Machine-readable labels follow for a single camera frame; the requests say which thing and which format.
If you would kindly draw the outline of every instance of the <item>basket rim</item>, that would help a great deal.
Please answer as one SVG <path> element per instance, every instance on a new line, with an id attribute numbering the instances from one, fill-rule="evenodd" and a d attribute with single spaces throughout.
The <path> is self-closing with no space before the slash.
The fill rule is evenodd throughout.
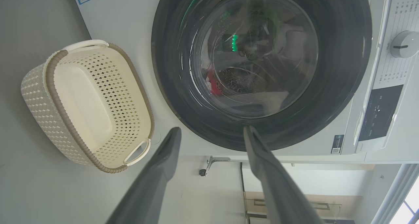
<path id="1" fill-rule="evenodd" d="M 109 43 L 108 48 L 112 48 L 113 50 L 117 51 L 121 56 L 125 59 L 128 66 L 130 67 L 132 74 L 134 75 L 135 81 L 137 82 L 137 85 L 140 89 L 140 92 L 142 94 L 142 97 L 145 101 L 145 105 L 148 111 L 148 115 L 150 116 L 151 121 L 151 128 L 150 133 L 148 135 L 148 138 L 151 138 L 154 132 L 154 116 L 151 111 L 151 105 L 150 101 L 148 100 L 147 95 L 145 94 L 145 90 L 143 85 L 141 84 L 141 81 L 139 79 L 139 75 L 137 74 L 137 71 L 135 70 L 134 65 L 132 64 L 131 59 L 128 57 L 128 55 L 117 45 L 114 45 L 112 43 Z M 49 58 L 49 61 L 45 63 L 45 85 L 47 92 L 49 93 L 52 102 L 55 105 L 55 108 L 57 109 L 61 119 L 63 120 L 64 125 L 67 127 L 67 130 L 69 131 L 70 135 L 73 137 L 77 145 L 81 148 L 83 153 L 88 157 L 88 159 L 101 171 L 107 172 L 107 173 L 117 173 L 122 172 L 127 169 L 127 165 L 122 165 L 117 168 L 109 168 L 104 166 L 97 158 L 96 156 L 90 151 L 90 149 L 87 147 L 83 139 L 80 137 L 79 133 L 75 129 L 74 125 L 72 124 L 72 121 L 70 120 L 66 110 L 64 109 L 64 106 L 60 100 L 60 97 L 58 96 L 57 90 L 54 85 L 54 72 L 57 67 L 57 64 L 60 62 L 62 58 L 68 55 L 68 51 L 63 49 L 61 51 L 58 51 L 57 53 L 53 54 Z"/>

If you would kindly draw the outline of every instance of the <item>window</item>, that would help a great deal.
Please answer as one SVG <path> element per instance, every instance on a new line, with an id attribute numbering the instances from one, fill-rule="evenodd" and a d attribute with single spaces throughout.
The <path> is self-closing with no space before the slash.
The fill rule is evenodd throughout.
<path id="1" fill-rule="evenodd" d="M 419 220 L 419 179 L 415 183 L 393 216 L 390 224 L 416 224 Z"/>

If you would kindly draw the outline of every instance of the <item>washing machine door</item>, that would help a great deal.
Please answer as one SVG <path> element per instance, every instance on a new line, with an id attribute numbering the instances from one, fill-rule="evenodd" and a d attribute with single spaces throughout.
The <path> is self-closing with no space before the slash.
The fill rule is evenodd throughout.
<path id="1" fill-rule="evenodd" d="M 371 38 L 368 0 L 160 0 L 153 65 L 167 103 L 196 134 L 245 151 L 252 125 L 275 150 L 344 109 Z"/>

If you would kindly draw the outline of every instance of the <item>qr code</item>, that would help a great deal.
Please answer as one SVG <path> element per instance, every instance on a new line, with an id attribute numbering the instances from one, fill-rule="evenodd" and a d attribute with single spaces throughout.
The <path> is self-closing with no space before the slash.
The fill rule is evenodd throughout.
<path id="1" fill-rule="evenodd" d="M 340 153 L 340 148 L 333 148 L 332 149 L 332 154 L 339 154 Z"/>

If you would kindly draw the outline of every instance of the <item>basket handle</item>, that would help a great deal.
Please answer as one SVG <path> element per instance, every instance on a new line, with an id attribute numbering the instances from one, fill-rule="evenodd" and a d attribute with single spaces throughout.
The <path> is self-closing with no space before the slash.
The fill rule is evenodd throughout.
<path id="1" fill-rule="evenodd" d="M 66 46 L 63 49 L 67 50 L 68 52 L 74 51 L 78 48 L 88 47 L 88 46 L 106 46 L 108 47 L 108 42 L 102 41 L 102 40 L 87 40 L 82 42 L 77 42 L 72 45 Z"/>
<path id="2" fill-rule="evenodd" d="M 147 146 L 145 147 L 144 151 L 142 151 L 142 153 L 135 159 L 127 162 L 127 160 L 131 157 L 131 155 L 144 143 L 147 143 Z M 132 164 L 135 164 L 136 162 L 140 161 L 142 158 L 144 158 L 144 156 L 148 153 L 148 151 L 150 150 L 150 145 L 151 145 L 151 139 L 147 138 L 147 140 L 143 140 L 139 145 L 137 145 L 135 147 L 134 150 L 132 150 L 130 152 L 130 154 L 127 156 L 126 159 L 124 159 L 124 164 L 127 166 L 131 166 Z"/>

